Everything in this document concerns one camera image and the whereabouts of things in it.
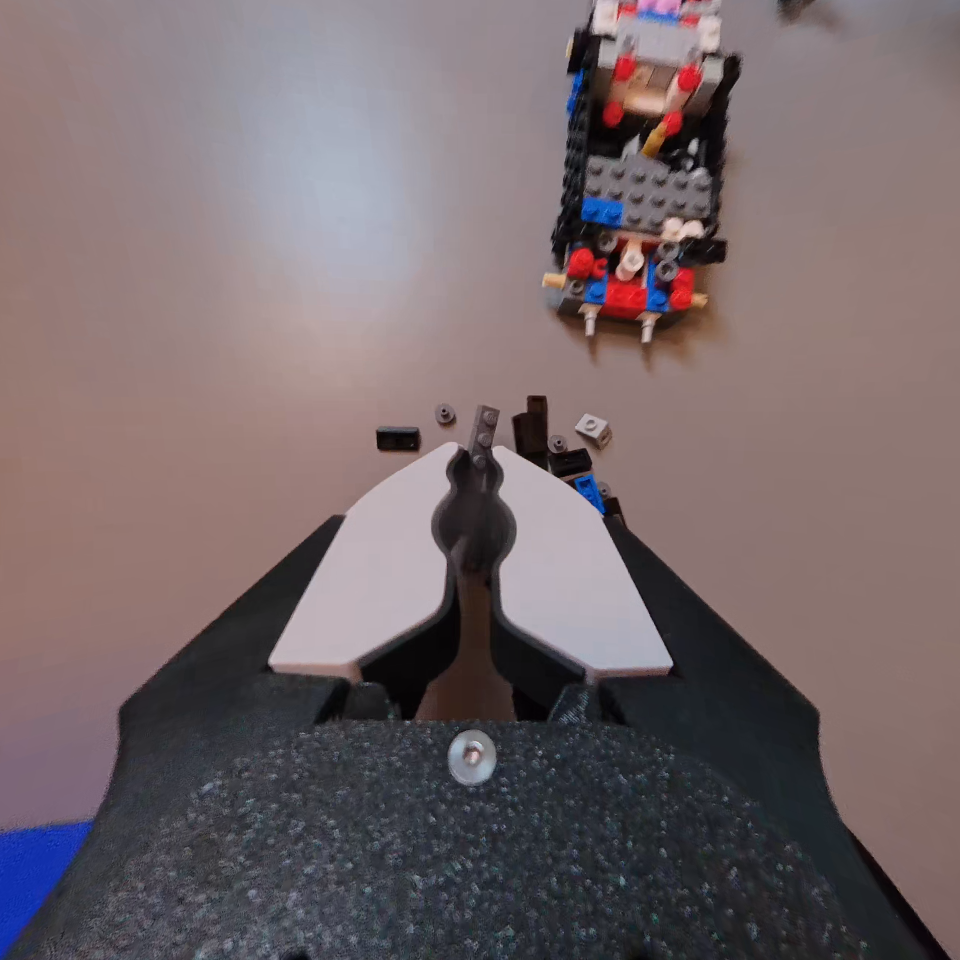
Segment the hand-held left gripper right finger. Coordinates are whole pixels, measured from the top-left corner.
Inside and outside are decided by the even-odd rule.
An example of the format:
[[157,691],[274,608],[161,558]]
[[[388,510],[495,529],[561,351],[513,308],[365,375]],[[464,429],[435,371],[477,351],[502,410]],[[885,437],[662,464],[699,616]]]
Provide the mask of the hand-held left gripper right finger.
[[498,674],[538,710],[569,685],[668,675],[673,658],[601,512],[514,451],[493,454],[507,519],[490,581]]

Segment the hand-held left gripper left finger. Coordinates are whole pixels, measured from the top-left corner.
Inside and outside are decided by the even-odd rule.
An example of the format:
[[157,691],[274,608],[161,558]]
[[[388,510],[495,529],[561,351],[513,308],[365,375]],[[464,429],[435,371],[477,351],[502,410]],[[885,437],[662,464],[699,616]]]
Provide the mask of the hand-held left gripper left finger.
[[420,707],[459,650],[457,578],[435,515],[464,453],[446,442],[347,510],[270,653],[274,673],[376,683],[400,709]]

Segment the pile of lego pieces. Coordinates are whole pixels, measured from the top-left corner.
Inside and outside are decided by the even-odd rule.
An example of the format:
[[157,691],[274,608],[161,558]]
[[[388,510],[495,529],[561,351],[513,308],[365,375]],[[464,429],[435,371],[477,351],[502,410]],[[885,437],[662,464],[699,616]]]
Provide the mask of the pile of lego pieces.
[[[449,404],[435,410],[439,426],[452,426],[455,412]],[[543,394],[530,394],[526,410],[511,419],[514,451],[521,458],[557,477],[587,499],[607,519],[627,526],[619,500],[608,484],[598,481],[591,453],[586,447],[571,448],[564,436],[549,434],[548,401]],[[605,450],[613,438],[609,422],[594,414],[583,414],[575,428],[596,451]],[[419,452],[420,428],[381,426],[376,429],[376,447],[380,451]]]

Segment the dark grey lego piece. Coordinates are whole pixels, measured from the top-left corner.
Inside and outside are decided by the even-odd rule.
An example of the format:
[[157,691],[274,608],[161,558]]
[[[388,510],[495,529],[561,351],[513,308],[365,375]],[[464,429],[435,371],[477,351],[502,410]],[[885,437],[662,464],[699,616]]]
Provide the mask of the dark grey lego piece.
[[466,445],[462,488],[468,501],[476,506],[493,497],[502,481],[502,469],[494,452],[499,416],[497,408],[479,405]]

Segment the blue plastic bin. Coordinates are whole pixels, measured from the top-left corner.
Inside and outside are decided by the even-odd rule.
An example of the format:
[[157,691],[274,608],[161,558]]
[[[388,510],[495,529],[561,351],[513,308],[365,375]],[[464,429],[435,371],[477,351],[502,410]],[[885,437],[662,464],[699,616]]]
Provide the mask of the blue plastic bin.
[[1,833],[1,957],[56,887],[92,826],[51,823]]

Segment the partly built lego car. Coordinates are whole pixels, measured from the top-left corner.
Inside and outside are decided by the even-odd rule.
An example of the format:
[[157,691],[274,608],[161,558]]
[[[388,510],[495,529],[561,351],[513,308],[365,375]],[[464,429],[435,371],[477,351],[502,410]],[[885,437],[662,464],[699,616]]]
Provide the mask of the partly built lego car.
[[720,1],[596,1],[566,46],[570,90],[555,270],[557,314],[588,340],[635,326],[643,348],[710,299],[731,92]]

